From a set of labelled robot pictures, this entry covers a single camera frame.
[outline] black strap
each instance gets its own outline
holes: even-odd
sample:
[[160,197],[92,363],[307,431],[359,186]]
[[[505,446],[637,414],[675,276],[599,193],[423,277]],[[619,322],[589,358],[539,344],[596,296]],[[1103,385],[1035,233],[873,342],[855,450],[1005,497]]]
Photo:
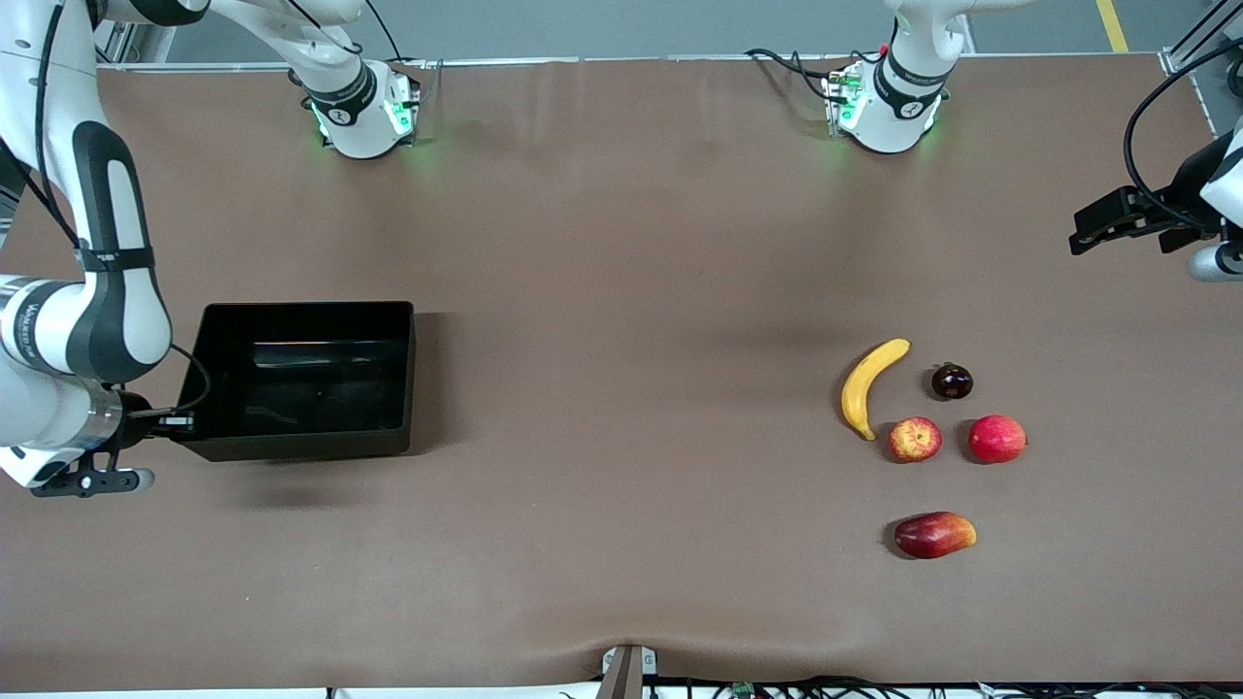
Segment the black strap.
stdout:
[[44,303],[51,299],[52,294],[66,286],[70,286],[70,282],[45,281],[21,300],[21,303],[17,305],[17,312],[14,313],[12,338],[14,345],[17,346],[17,353],[21,354],[26,366],[48,374],[63,372],[52,368],[39,352],[39,345],[35,342],[35,322],[39,320],[39,312],[44,308]]
[[894,83],[889,82],[889,78],[885,77],[885,70],[883,66],[876,66],[873,75],[876,76],[873,81],[876,86],[876,95],[894,109],[894,116],[902,121],[920,118],[924,112],[926,112],[927,108],[931,107],[938,97],[941,97],[940,90],[933,90],[922,97],[907,95],[897,90],[894,87]]
[[82,250],[73,251],[78,266],[85,272],[123,272],[155,266],[155,251],[150,248],[137,250]]
[[925,76],[925,75],[912,73],[911,71],[906,70],[906,66],[897,62],[897,58],[894,56],[892,49],[889,50],[889,52],[885,55],[885,58],[886,63],[889,65],[889,70],[894,71],[895,76],[897,76],[901,80],[905,80],[911,85],[917,85],[920,87],[933,87],[945,85],[945,81],[950,80],[950,73],[953,72],[953,68],[950,68],[938,76]]

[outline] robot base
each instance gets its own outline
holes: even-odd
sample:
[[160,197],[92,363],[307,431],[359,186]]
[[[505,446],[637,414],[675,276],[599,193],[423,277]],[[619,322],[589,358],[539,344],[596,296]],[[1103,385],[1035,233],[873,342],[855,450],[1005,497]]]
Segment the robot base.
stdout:
[[844,104],[825,102],[829,132],[849,133],[864,148],[878,153],[901,153],[915,146],[936,119],[941,97],[912,119],[901,119],[885,103],[873,85],[879,63],[856,61],[820,81],[825,95],[845,100]]
[[358,114],[353,124],[338,124],[321,114],[316,107],[311,107],[319,121],[323,144],[357,159],[378,158],[395,146],[413,144],[414,129],[419,121],[418,81],[380,61],[364,61],[364,63],[375,75],[378,92],[377,98]]

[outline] gray floor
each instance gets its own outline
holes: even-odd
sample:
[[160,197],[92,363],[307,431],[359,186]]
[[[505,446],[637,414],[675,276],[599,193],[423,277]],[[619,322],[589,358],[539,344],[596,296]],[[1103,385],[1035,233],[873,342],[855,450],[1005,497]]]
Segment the gray floor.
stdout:
[[[756,46],[807,53],[874,49],[889,36],[880,0],[374,0],[406,55],[419,58],[635,57],[740,53]],[[1115,0],[1132,51],[1178,40],[1211,0]],[[1095,0],[1039,0],[973,17],[981,52],[1109,52]],[[387,58],[364,16],[351,35]],[[172,62],[271,61],[275,55],[215,15],[178,30]]]

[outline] yellow floor line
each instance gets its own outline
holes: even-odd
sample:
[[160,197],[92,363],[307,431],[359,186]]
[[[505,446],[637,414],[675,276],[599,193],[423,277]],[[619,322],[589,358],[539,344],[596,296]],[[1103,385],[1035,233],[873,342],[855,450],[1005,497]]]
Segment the yellow floor line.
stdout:
[[1115,53],[1126,53],[1126,37],[1122,36],[1122,22],[1117,21],[1117,10],[1114,9],[1114,0],[1096,0],[1096,9],[1100,10],[1100,21],[1105,22],[1105,34],[1109,35],[1109,46]]

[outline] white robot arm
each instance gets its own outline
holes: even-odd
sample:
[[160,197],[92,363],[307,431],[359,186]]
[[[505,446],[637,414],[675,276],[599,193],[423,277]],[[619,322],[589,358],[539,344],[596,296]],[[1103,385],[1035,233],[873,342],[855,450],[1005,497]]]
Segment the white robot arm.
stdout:
[[311,97],[328,143],[351,158],[375,158],[414,137],[419,86],[380,61],[364,61],[339,25],[364,0],[213,0],[210,10],[242,26],[291,66]]
[[[209,2],[0,5],[0,152],[37,169],[45,189],[63,193],[72,216],[60,218],[83,272],[82,281],[0,275],[0,470],[36,494],[60,494],[46,484],[63,480],[75,461],[89,470],[80,470],[82,478],[65,494],[132,491],[150,483],[147,473],[114,470],[116,454],[152,432],[159,412],[117,387],[164,358],[172,326],[134,162],[99,104],[91,35],[104,17],[190,24]],[[216,0],[210,9],[293,66],[321,129],[342,154],[372,158],[413,136],[418,93],[405,76],[352,50],[337,25],[355,20],[362,6]],[[57,206],[51,192],[46,197]],[[94,454],[109,455],[107,471],[93,469]]]
[[83,270],[0,275],[0,468],[32,488],[112,439],[127,402],[149,408],[108,387],[158,364],[172,327],[134,163],[99,106],[89,7],[24,0],[0,15],[0,138],[65,194]]
[[885,0],[894,10],[889,51],[858,61],[829,85],[835,128],[880,153],[900,153],[932,128],[941,90],[966,46],[963,15],[1034,0]]
[[1144,111],[1171,85],[1243,41],[1224,44],[1170,75],[1131,114],[1122,139],[1132,184],[1101,197],[1075,213],[1070,254],[1083,255],[1101,243],[1154,233],[1162,252],[1218,239],[1187,260],[1197,281],[1243,281],[1243,118],[1234,129],[1191,154],[1168,185],[1154,192],[1140,177],[1131,152],[1135,126]]

